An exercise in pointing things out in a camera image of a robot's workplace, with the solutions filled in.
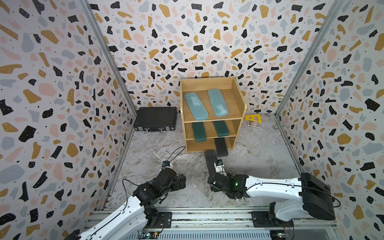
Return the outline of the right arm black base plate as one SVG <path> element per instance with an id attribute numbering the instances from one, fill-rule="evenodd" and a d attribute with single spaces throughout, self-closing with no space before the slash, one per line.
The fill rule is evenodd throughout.
<path id="1" fill-rule="evenodd" d="M 266 211 L 253 211 L 251 212 L 251 219 L 254 228 L 291 228 L 294 226 L 292 220 L 284 222 L 276 219 L 275 217 L 269 217 L 269 212 Z"/>

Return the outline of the light blue pencil case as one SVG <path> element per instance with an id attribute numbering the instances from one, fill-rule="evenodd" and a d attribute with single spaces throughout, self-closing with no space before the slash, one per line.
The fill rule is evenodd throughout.
<path id="1" fill-rule="evenodd" d="M 219 89 L 208 90 L 208 95 L 209 95 L 210 102 L 213 107 L 215 115 L 217 117 L 227 116 L 229 114 L 229 109 L 224 100 L 221 90 Z"/>
<path id="2" fill-rule="evenodd" d="M 197 93 L 186 93 L 185 100 L 196 121 L 204 121 L 209 117 L 209 114 Z"/>

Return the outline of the black pencil case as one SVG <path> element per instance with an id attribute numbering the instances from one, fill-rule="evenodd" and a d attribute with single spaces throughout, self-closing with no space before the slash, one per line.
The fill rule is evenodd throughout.
<path id="1" fill-rule="evenodd" d="M 214 150 L 205 151 L 205 159 L 208 168 L 208 183 L 212 182 L 212 177 L 216 174 L 215 162 L 218 160 Z"/>
<path id="2" fill-rule="evenodd" d="M 227 157 L 228 148 L 225 138 L 215 138 L 216 155 L 218 157 Z"/>

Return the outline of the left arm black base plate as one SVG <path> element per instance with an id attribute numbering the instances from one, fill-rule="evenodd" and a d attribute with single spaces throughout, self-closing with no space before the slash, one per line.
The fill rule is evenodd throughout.
<path id="1" fill-rule="evenodd" d="M 145 229 L 170 229 L 172 218 L 172 212 L 159 212 L 148 220 Z"/>

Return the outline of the dark green pencil case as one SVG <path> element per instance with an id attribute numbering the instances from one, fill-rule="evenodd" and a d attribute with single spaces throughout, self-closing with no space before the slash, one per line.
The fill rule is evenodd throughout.
<path id="1" fill-rule="evenodd" d="M 213 125 L 219 138 L 227 137 L 230 135 L 230 131 L 225 121 L 214 121 Z"/>
<path id="2" fill-rule="evenodd" d="M 192 123 L 192 128 L 194 132 L 194 140 L 196 143 L 205 142 L 207 140 L 207 135 L 203 122 Z"/>

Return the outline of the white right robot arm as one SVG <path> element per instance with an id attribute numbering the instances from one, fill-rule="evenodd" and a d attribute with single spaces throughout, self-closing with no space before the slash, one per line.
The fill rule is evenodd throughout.
<path id="1" fill-rule="evenodd" d="M 313 217 L 318 220 L 334 221 L 334 198 L 328 185 L 309 173 L 299 178 L 262 179 L 248 175 L 231 176 L 214 173 L 208 177 L 213 192 L 223 192 L 228 198 L 271 197 L 283 202 L 270 203 L 270 216 L 280 221 Z"/>

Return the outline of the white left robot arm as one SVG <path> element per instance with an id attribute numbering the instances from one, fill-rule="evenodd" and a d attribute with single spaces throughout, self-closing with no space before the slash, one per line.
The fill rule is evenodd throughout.
<path id="1" fill-rule="evenodd" d="M 89 230 L 71 233 L 67 240 L 125 240 L 145 227 L 155 227 L 163 219 L 155 208 L 170 192 L 186 187 L 186 177 L 171 168 L 162 169 L 151 181 L 137 186 L 117 210 Z"/>

